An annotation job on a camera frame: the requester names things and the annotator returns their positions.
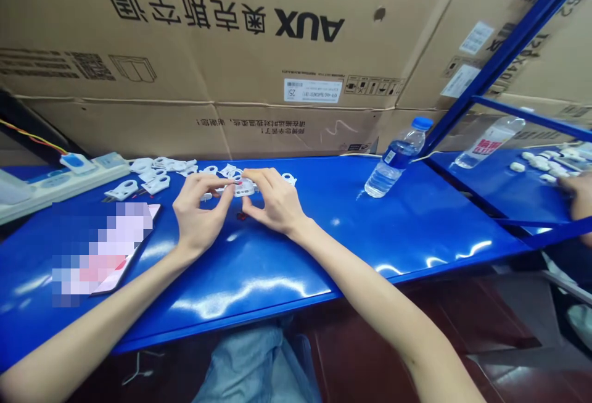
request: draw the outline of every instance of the plastic bottle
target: plastic bottle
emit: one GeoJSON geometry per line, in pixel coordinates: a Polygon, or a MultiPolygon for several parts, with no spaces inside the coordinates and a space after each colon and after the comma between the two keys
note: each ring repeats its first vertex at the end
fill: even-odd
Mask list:
{"type": "Polygon", "coordinates": [[[397,182],[407,168],[409,161],[416,156],[426,141],[426,131],[434,124],[431,119],[418,116],[411,127],[402,131],[390,143],[372,175],[366,181],[364,190],[372,197],[383,197],[397,182]]]}
{"type": "MultiPolygon", "coordinates": [[[[534,112],[533,109],[520,107],[520,110],[534,112]]],[[[526,121],[516,116],[504,116],[493,123],[485,133],[469,148],[462,152],[454,161],[462,168],[473,168],[479,162],[500,148],[506,141],[521,131],[526,121]]]]}

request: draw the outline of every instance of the white sticker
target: white sticker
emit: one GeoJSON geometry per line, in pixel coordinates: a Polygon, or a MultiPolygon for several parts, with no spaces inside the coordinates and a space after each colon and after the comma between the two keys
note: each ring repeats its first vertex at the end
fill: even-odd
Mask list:
{"type": "Polygon", "coordinates": [[[491,36],[493,31],[494,28],[486,23],[477,22],[459,50],[472,54],[473,56],[476,55],[477,51],[479,51],[483,44],[487,42],[487,39],[489,39],[489,36],[491,36]]]}
{"type": "Polygon", "coordinates": [[[306,79],[284,79],[285,102],[339,102],[342,81],[314,81],[306,79]]]}
{"type": "Polygon", "coordinates": [[[394,157],[395,157],[395,152],[393,152],[391,150],[388,152],[386,158],[384,159],[384,162],[386,162],[388,164],[389,162],[391,162],[393,160],[394,157]]]}
{"type": "Polygon", "coordinates": [[[458,69],[456,74],[452,76],[452,79],[444,87],[440,93],[442,96],[448,96],[450,98],[458,98],[463,91],[473,82],[473,79],[477,77],[481,70],[470,65],[463,64],[458,69]]]}

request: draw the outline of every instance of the power strip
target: power strip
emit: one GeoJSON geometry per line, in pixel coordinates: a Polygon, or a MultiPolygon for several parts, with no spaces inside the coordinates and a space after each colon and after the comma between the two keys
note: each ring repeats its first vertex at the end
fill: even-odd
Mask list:
{"type": "Polygon", "coordinates": [[[0,204],[0,225],[130,174],[130,165],[118,153],[91,162],[96,168],[90,172],[79,175],[63,168],[33,180],[30,185],[35,192],[31,198],[10,206],[0,204]]]}

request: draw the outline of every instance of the person's left hand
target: person's left hand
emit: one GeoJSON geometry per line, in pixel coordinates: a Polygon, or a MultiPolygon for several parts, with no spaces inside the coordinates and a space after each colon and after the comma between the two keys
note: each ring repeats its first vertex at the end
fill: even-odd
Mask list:
{"type": "Polygon", "coordinates": [[[177,247],[196,260],[214,242],[224,223],[228,207],[234,197],[234,180],[221,179],[216,175],[194,173],[183,184],[179,196],[173,203],[173,210],[179,223],[179,243],[177,247]],[[227,186],[220,202],[213,210],[199,208],[200,198],[208,191],[227,186]]]}

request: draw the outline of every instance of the blue workbench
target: blue workbench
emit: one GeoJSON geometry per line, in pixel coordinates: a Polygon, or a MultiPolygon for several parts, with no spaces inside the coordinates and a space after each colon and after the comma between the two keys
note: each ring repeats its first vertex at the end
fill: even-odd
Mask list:
{"type": "Polygon", "coordinates": [[[564,193],[539,179],[544,172],[530,167],[520,157],[524,151],[538,154],[550,149],[556,151],[555,147],[502,148],[471,169],[453,163],[460,152],[436,153],[430,159],[505,217],[515,221],[546,223],[552,227],[571,222],[564,193]],[[510,170],[512,162],[524,164],[526,171],[517,173],[510,170]]]}
{"type": "MultiPolygon", "coordinates": [[[[376,162],[324,157],[232,163],[293,174],[304,211],[392,283],[528,249],[423,162],[411,164],[384,198],[369,197],[363,186],[376,162]]],[[[223,168],[226,161],[200,166],[210,164],[223,168]]],[[[163,204],[163,210],[124,283],[153,266],[177,242],[171,204],[184,178],[170,175],[171,187],[149,200],[163,204]]],[[[67,202],[96,203],[104,198],[102,192],[127,178],[67,202]]],[[[261,206],[260,194],[252,198],[261,206]]],[[[202,204],[212,208],[216,201],[202,204]]],[[[252,218],[238,220],[240,210],[241,202],[235,199],[212,248],[154,302],[115,352],[240,325],[340,296],[329,275],[306,252],[252,218]]],[[[49,209],[38,212],[0,246],[0,370],[105,298],[89,297],[76,308],[52,308],[52,256],[59,253],[50,243],[50,216],[49,209]]]]}

